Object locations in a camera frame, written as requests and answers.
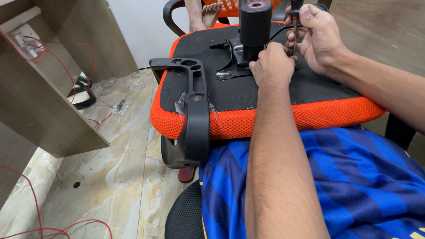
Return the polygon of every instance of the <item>orange mesh fabric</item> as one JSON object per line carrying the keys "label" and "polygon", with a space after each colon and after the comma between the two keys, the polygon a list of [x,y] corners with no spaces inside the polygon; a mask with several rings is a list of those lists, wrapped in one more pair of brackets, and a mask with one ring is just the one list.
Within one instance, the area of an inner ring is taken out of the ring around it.
{"label": "orange mesh fabric", "polygon": [[[228,25],[216,24],[214,28],[222,26]],[[174,42],[169,57],[173,57],[180,38]],[[180,117],[178,114],[165,111],[160,106],[162,83],[166,75],[167,71],[164,72],[156,91],[150,120],[160,134],[170,139],[177,139],[183,126],[184,116]],[[256,110],[235,110],[211,113],[211,140],[251,137],[255,112]],[[384,109],[365,97],[292,105],[292,112],[298,130],[361,124],[386,113]]]}
{"label": "orange mesh fabric", "polygon": [[[266,0],[273,5],[273,11],[281,0]],[[238,0],[204,0],[206,5],[211,3],[221,2],[221,11],[218,17],[238,17],[239,16],[239,3]]]}

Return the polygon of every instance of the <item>black chair armrest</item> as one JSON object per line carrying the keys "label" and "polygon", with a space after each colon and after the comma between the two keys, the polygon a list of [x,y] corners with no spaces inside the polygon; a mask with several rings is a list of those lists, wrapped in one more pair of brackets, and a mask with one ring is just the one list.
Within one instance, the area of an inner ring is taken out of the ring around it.
{"label": "black chair armrest", "polygon": [[172,12],[176,8],[185,7],[184,0],[169,0],[162,10],[162,16],[164,18],[165,24],[179,37],[186,34],[183,30],[181,30],[173,21]]}

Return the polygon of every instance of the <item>orange mesh chair back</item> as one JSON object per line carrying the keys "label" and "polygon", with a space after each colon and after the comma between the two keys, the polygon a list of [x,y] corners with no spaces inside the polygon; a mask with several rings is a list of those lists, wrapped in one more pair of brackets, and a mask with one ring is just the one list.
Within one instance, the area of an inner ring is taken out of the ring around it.
{"label": "orange mesh chair back", "polygon": [[[273,11],[281,0],[266,0],[273,4]],[[239,16],[239,3],[238,0],[204,0],[206,5],[211,3],[221,2],[222,8],[218,17],[238,17]]]}

